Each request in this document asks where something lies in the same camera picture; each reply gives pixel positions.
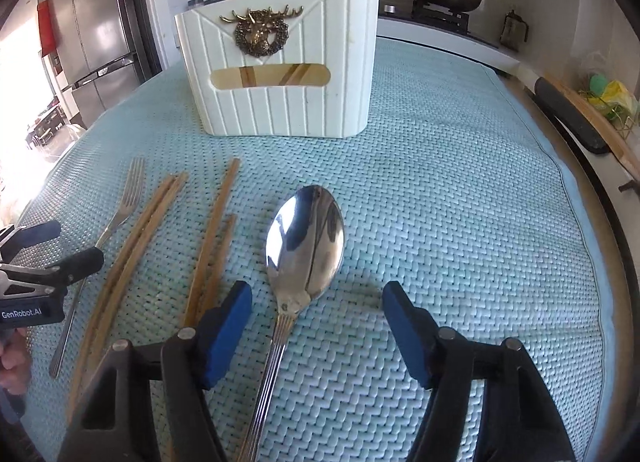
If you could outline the person's left hand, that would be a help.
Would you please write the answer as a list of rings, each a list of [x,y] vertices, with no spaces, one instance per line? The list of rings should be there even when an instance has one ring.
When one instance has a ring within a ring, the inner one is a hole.
[[[24,395],[32,378],[31,368],[32,356],[27,347],[26,330],[18,328],[1,345],[1,387],[11,395]]]

